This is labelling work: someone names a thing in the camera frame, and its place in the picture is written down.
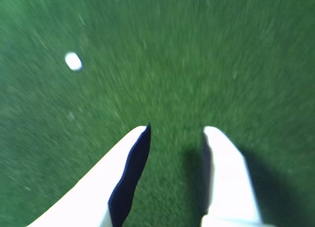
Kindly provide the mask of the white gripper finger with dark pad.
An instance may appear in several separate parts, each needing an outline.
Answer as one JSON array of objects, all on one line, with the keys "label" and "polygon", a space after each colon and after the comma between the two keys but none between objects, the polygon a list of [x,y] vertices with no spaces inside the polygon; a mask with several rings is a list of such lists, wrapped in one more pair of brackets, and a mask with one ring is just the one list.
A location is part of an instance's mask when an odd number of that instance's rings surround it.
[{"label": "white gripper finger with dark pad", "polygon": [[264,225],[246,159],[218,128],[203,129],[205,214],[203,227]]}]

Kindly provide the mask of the white gripper finger with blue pad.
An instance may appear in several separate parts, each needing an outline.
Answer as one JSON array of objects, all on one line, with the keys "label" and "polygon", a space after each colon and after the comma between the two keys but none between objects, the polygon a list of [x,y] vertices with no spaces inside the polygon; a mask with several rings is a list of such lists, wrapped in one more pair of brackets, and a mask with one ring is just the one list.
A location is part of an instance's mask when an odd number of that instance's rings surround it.
[{"label": "white gripper finger with blue pad", "polygon": [[150,125],[132,129],[30,226],[122,226],[130,213],[150,143]]}]

